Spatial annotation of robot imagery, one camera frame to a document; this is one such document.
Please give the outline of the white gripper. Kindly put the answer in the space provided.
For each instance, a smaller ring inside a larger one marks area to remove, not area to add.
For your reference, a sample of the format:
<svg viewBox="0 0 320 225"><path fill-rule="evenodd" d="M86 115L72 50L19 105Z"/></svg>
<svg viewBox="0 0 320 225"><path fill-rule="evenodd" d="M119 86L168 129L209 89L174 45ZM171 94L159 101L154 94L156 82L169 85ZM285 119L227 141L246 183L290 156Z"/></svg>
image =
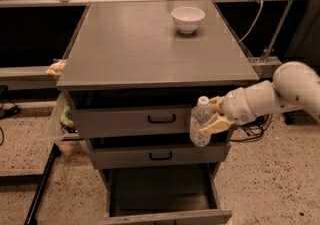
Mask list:
<svg viewBox="0 0 320 225"><path fill-rule="evenodd" d="M227 131L234 123L244 125L255 120L248 103L245 89L240 87L228 92L223 98L216 96L209 100L209 107L215 113L208 122L198 130L205 136Z"/></svg>

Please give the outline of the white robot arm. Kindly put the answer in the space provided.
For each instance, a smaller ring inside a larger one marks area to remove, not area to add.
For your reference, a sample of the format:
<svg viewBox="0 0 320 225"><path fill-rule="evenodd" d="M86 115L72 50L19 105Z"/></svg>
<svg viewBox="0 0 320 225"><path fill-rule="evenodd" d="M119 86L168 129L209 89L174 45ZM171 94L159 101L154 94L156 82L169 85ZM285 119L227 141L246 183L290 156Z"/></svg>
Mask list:
<svg viewBox="0 0 320 225"><path fill-rule="evenodd" d="M320 122L320 76L304 63L287 62L276 69L272 81L237 88L209 103L214 115L198 129L206 136L250 123L258 116L296 110Z"/></svg>

